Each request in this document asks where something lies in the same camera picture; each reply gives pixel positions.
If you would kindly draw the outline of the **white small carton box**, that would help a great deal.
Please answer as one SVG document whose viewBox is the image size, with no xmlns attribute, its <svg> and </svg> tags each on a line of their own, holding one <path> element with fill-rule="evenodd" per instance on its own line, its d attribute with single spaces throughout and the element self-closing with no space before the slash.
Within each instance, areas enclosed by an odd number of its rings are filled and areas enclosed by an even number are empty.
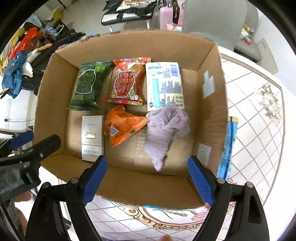
<svg viewBox="0 0 296 241">
<path fill-rule="evenodd" d="M 100 155 L 104 155 L 104 116 L 82 116 L 81 130 L 82 160 L 95 162 Z"/>
</svg>

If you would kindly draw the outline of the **orange snack bag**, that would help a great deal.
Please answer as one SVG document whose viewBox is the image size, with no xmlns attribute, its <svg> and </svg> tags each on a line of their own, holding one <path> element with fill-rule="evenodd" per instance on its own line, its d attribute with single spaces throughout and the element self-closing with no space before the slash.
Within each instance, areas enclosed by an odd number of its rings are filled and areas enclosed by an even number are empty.
<svg viewBox="0 0 296 241">
<path fill-rule="evenodd" d="M 109 136 L 111 146 L 116 147 L 139 132 L 148 122 L 147 117 L 128 113 L 123 105 L 117 105 L 105 117 L 104 135 Z"/>
</svg>

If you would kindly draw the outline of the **dark green wet wipes pack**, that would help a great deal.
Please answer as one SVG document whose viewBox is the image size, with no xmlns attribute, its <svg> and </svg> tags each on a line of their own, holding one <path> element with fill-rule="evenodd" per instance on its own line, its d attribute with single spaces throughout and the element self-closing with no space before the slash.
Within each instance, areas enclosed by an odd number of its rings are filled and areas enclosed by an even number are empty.
<svg viewBox="0 0 296 241">
<path fill-rule="evenodd" d="M 68 109 L 76 111 L 99 111 L 96 98 L 100 94 L 104 80 L 112 66 L 112 61 L 83 63 L 74 96 Z"/>
</svg>

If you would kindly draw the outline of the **red floral wet wipes pack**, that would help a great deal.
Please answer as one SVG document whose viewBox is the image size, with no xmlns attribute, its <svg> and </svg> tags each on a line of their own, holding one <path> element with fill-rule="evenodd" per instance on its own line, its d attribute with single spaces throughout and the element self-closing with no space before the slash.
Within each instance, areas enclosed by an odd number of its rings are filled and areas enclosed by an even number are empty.
<svg viewBox="0 0 296 241">
<path fill-rule="evenodd" d="M 150 57 L 132 57 L 113 61 L 116 65 L 115 80 L 111 94 L 105 102 L 143 106 L 140 86 L 144 80 L 145 65 L 151 62 Z"/>
</svg>

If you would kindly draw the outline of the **lavender cloth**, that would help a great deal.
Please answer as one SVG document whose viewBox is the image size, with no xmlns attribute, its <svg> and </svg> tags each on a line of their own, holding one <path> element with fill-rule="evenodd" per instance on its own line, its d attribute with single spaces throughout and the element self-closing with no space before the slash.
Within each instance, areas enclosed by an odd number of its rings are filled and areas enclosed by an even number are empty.
<svg viewBox="0 0 296 241">
<path fill-rule="evenodd" d="M 170 105 L 150 111 L 146 117 L 149 122 L 143 149 L 155 170 L 161 171 L 171 141 L 190 132 L 189 116 L 179 107 Z"/>
</svg>

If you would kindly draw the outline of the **yellow tissue pack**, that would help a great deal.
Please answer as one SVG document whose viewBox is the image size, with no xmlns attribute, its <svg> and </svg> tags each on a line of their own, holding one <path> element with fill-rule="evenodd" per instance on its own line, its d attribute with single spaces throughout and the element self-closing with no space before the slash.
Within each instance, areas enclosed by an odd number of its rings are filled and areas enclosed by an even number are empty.
<svg viewBox="0 0 296 241">
<path fill-rule="evenodd" d="M 175 105 L 185 108 L 180 66 L 177 62 L 150 62 L 145 65 L 147 110 Z"/>
</svg>

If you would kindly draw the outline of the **blue striped pack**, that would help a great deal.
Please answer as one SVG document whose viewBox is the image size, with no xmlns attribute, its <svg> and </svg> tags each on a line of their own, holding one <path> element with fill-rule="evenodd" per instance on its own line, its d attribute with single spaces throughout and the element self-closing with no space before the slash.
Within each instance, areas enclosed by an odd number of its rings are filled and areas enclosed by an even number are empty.
<svg viewBox="0 0 296 241">
<path fill-rule="evenodd" d="M 224 150 L 217 169 L 217 178 L 223 178 L 226 181 L 230 179 L 232 165 L 232 151 L 237 136 L 238 118 L 229 116 L 227 120 L 227 132 L 224 142 Z"/>
</svg>

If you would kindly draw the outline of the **pile of clutter on floor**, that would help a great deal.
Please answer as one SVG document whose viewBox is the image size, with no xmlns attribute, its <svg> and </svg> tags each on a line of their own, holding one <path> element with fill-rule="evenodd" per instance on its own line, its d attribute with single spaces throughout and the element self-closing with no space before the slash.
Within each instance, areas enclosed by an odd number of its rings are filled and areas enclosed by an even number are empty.
<svg viewBox="0 0 296 241">
<path fill-rule="evenodd" d="M 21 90 L 38 95 L 41 80 L 51 55 L 62 45 L 85 36 L 69 29 L 60 15 L 42 22 L 31 15 L 19 28 L 1 53 L 1 98 L 15 99 Z"/>
</svg>

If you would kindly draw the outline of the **white patterned table mat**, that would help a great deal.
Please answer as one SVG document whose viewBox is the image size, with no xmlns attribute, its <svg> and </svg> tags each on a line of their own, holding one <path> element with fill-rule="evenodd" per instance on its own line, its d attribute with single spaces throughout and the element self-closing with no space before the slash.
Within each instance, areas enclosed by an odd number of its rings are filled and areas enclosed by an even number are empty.
<svg viewBox="0 0 296 241">
<path fill-rule="evenodd" d="M 251 182 L 262 204 L 272 191 L 284 140 L 282 91 L 269 72 L 236 53 L 221 53 L 228 113 L 238 118 L 229 180 Z M 192 240 L 208 213 L 205 206 L 183 210 L 129 206 L 96 196 L 87 207 L 91 221 L 109 240 Z"/>
</svg>

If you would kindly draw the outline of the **white chair with clutter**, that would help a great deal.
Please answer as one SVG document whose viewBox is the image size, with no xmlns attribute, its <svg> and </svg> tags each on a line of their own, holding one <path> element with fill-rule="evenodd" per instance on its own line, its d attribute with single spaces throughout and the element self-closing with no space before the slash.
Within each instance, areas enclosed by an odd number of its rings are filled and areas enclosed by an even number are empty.
<svg viewBox="0 0 296 241">
<path fill-rule="evenodd" d="M 151 28 L 150 22 L 157 6 L 157 1 L 105 1 L 101 24 L 108 26 L 111 33 L 115 24 L 145 21 L 147 29 Z"/>
</svg>

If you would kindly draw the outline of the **pink suitcase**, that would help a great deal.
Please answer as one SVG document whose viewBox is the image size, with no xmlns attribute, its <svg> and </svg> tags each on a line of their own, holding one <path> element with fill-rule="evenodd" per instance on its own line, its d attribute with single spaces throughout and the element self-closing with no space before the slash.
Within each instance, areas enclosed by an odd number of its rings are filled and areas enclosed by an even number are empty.
<svg viewBox="0 0 296 241">
<path fill-rule="evenodd" d="M 182 31 L 185 1 L 158 1 L 158 9 L 160 30 Z"/>
</svg>

